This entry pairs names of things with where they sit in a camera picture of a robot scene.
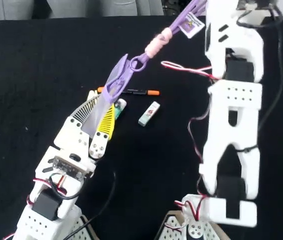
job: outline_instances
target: black table surface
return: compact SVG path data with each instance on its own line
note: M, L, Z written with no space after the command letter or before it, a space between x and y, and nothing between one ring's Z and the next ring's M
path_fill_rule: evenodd
M121 56L134 57L173 20L171 17L109 17L0 21L0 239L14 232L33 188L35 168L65 119L102 86ZM277 33L264 38L263 115L279 86ZM117 174L115 195L92 226L101 240L151 240L174 200L196 192L199 161L187 131L193 116L207 107L209 82L191 73L165 69L167 60L207 66L205 33L189 40L178 34L130 88L160 90L161 96L128 96L103 162L77 204L92 217L104 204ZM146 127L139 117L157 101L161 108ZM208 121L193 125L198 145ZM283 95L259 136L258 224L245 239L283 239ZM234 167L225 167L225 159ZM227 151L221 171L238 174L239 162ZM232 239L243 229L222 226Z

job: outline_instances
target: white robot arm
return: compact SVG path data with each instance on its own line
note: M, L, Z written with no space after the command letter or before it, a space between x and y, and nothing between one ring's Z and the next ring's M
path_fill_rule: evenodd
M82 119L87 118L98 96L88 98L66 119L56 136L54 145L59 149L48 147L36 168L35 185L18 221L14 240L63 240L85 223L75 203L85 179L92 177L96 168L96 162L88 155L90 137L81 130ZM65 199L52 192L49 179ZM96 239L94 231L88 228L78 234L86 240Z
M253 3L207 1L205 54L211 62L212 75L221 80L208 88L211 97L208 136L199 166L210 196L188 194L182 199L183 203L190 203L182 207L189 219L194 219L191 204L201 204L198 209L201 221L245 227L257 224L256 204L247 200L255 199L259 188L257 139L264 42L255 29L239 26L238 21L260 25L266 11L262 7L257 10L258 1L250 2ZM236 125L229 123L230 111L237 112ZM217 176L219 161L229 145L237 151L241 177Z

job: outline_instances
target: marker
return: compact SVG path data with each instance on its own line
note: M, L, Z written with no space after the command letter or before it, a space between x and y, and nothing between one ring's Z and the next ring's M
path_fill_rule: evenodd
M103 86L100 86L97 91L101 93L103 91ZM159 96L160 91L157 90L136 90L136 89L127 89L122 91L123 94L132 94L132 95L149 95L149 96Z

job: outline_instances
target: white 3d-printed bracket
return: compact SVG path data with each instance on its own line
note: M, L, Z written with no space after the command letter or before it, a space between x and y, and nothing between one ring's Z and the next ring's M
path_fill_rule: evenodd
M199 166L207 191L214 195L217 168L228 145L243 150L257 145L259 110L262 105L262 85L259 83L219 80L209 87L211 105L207 142L203 149L203 164ZM237 124L229 123L229 112L237 111ZM241 177L246 184L246 198L255 199L259 187L260 151L238 152Z

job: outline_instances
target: purple plastic tongs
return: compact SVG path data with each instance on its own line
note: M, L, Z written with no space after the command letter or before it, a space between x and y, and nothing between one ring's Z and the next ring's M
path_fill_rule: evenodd
M202 14L205 11L206 2L206 0L192 0L169 26L172 34L174 35L179 32L179 25L185 20L188 13L191 12L195 16ZM128 54L124 55L112 69L98 98L97 104L94 106L81 127L81 130L89 134L91 138L95 135L98 125L107 113L108 109L118 99L129 83L134 72L142 71L150 59L146 53L135 56L131 60L128 60L127 58ZM142 64L142 67L136 68L138 62Z

